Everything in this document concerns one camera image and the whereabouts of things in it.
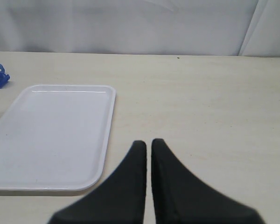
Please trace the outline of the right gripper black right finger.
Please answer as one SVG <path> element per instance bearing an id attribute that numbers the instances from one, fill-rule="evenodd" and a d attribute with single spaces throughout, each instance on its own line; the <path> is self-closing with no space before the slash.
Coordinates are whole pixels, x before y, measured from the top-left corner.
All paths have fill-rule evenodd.
<path id="1" fill-rule="evenodd" d="M 163 139 L 151 146 L 151 184 L 158 224 L 262 224 L 259 213 L 191 173 Z"/>

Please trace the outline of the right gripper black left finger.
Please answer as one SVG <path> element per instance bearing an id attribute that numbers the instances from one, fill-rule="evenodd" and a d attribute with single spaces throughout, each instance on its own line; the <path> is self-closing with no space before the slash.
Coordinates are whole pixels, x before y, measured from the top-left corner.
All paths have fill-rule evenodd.
<path id="1" fill-rule="evenodd" d="M 141 224 L 147 188 L 147 146 L 136 140 L 113 173 L 91 193 L 53 214 L 51 224 Z"/>

